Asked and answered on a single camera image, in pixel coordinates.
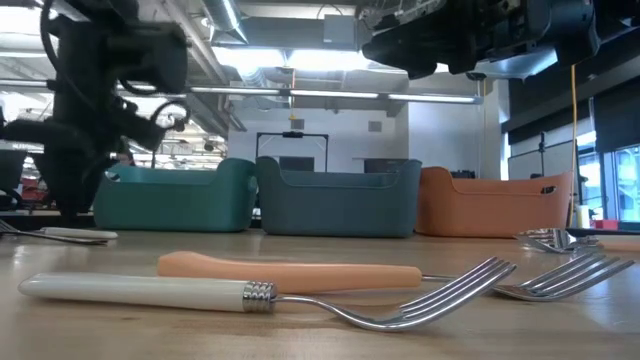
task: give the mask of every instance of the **yellow cable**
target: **yellow cable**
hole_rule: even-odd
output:
[[[576,139],[578,137],[578,96],[576,94],[576,66],[571,65],[571,97],[573,101],[573,146],[571,151],[571,211],[569,212],[569,227],[573,226],[573,211],[575,208],[575,176],[576,176]]]

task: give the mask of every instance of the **table surface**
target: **table surface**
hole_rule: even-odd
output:
[[[45,271],[154,275],[176,250],[238,260],[379,263],[460,274],[491,256],[519,265],[510,283],[568,256],[525,251],[512,240],[340,239],[241,234],[122,232],[108,247],[31,238],[0,242],[0,359],[637,359],[640,266],[558,303],[484,296],[424,328],[377,333],[320,309],[278,304],[274,314],[237,314],[46,301],[22,296],[20,281]],[[616,253],[640,260],[640,253]],[[341,304],[394,304],[421,289],[325,294]]]

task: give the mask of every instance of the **orange bin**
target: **orange bin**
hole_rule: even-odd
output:
[[[572,173],[532,180],[454,179],[422,169],[416,232],[431,236],[510,238],[567,224]],[[543,194],[543,189],[555,191]]]

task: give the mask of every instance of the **teal bin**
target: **teal bin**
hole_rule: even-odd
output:
[[[411,236],[421,167],[408,160],[390,174],[316,173],[282,170],[259,157],[262,228],[278,235]]]
[[[257,183],[255,164],[225,159],[215,171],[116,165],[93,204],[104,229],[235,232],[249,227]]]

